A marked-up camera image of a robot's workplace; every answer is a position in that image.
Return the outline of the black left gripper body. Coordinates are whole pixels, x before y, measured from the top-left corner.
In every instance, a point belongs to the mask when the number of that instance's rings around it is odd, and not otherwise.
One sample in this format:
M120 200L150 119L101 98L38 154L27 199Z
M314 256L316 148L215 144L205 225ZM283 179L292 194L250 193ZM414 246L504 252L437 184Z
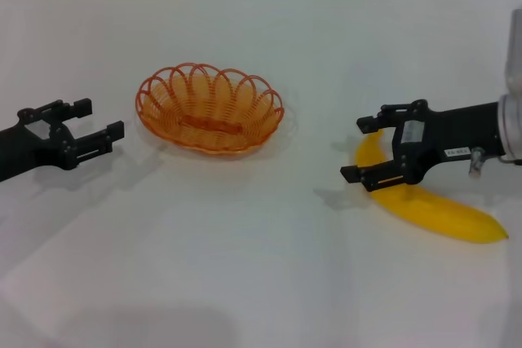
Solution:
M25 108L17 116L14 126L1 131L2 181L41 166L78 166L76 142L64 124L72 117L68 108Z

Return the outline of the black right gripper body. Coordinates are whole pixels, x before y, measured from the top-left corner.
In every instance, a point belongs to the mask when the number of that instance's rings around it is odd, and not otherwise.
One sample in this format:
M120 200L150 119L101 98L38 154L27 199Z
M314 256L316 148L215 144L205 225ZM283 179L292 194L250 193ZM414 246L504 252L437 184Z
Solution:
M425 99L391 107L393 173L407 184L420 183L436 165L482 160L505 154L498 126L498 103L433 111Z

